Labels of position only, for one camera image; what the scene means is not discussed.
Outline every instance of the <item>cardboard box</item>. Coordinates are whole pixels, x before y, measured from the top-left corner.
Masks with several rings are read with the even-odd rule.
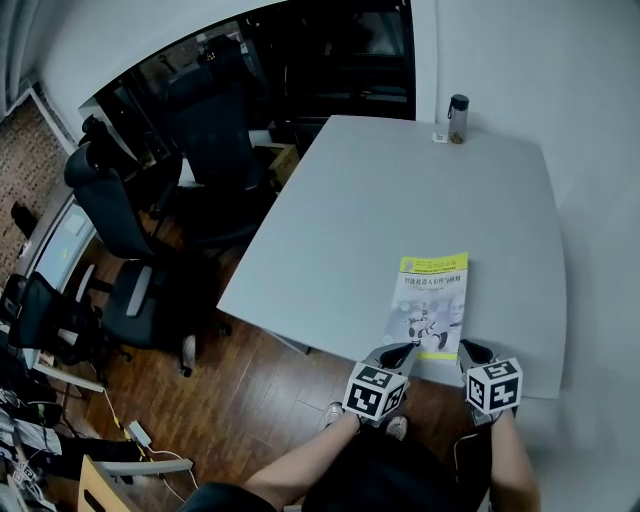
[[[298,149],[293,144],[277,144],[275,142],[257,144],[256,148],[266,148],[273,153],[275,159],[269,165],[269,170],[275,173],[279,184],[284,187],[300,162]]]

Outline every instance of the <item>small card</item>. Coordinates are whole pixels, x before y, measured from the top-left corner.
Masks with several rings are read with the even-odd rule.
[[[437,142],[439,144],[448,144],[449,137],[446,135],[443,135],[442,133],[433,132],[433,134],[431,135],[431,142]]]

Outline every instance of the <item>water bottle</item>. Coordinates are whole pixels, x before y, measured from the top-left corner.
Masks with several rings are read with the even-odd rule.
[[[449,142],[462,144],[467,138],[467,113],[469,112],[469,98],[463,94],[451,96],[449,104]]]

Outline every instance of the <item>yellow book cover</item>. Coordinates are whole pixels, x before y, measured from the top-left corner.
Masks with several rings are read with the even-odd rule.
[[[455,364],[462,333],[468,253],[402,258],[383,342],[420,341],[422,359]]]

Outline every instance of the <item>computer desk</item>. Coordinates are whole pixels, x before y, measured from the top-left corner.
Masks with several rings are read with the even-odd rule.
[[[38,271],[51,286],[63,292],[95,234],[87,215],[74,203],[73,191],[61,184],[54,190],[45,213],[22,251],[16,272],[28,277]],[[91,391],[104,391],[97,382],[42,363],[40,350],[23,349],[22,354],[28,368]]]

